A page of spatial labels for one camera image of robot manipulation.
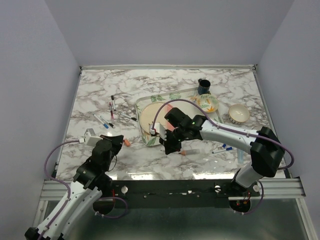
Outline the orange highlighter cap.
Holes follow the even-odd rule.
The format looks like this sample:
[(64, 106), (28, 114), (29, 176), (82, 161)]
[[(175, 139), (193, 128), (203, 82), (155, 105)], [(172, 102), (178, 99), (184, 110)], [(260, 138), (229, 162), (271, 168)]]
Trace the orange highlighter cap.
[(123, 140), (123, 143), (124, 143), (124, 145), (127, 146), (127, 147), (130, 147), (130, 146), (131, 146), (131, 143), (130, 143), (127, 139), (124, 139), (124, 140)]

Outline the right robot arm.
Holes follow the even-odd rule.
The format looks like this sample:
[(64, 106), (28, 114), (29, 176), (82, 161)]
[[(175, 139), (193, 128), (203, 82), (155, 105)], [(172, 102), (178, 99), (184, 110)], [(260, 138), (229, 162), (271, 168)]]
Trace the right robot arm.
[(197, 114), (190, 118), (177, 107), (164, 118), (173, 130), (165, 129), (157, 122), (150, 128), (150, 133), (159, 134), (159, 142), (167, 155), (180, 151), (182, 142), (190, 140), (220, 142), (250, 155), (251, 162), (238, 170), (230, 183), (230, 191), (236, 196), (243, 195), (263, 177), (273, 178), (285, 154), (278, 138), (268, 127), (253, 131), (218, 123), (205, 115)]

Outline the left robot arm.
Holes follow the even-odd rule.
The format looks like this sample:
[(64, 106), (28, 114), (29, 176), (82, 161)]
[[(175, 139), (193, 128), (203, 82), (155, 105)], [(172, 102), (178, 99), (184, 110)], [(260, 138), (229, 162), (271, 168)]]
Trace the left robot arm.
[(24, 234), (27, 240), (65, 240), (84, 213), (98, 199), (113, 203), (126, 201), (115, 195), (113, 180), (106, 174), (111, 161), (123, 145), (124, 136), (91, 136), (84, 142), (92, 146), (91, 156), (76, 170), (67, 192), (52, 212), (37, 227)]

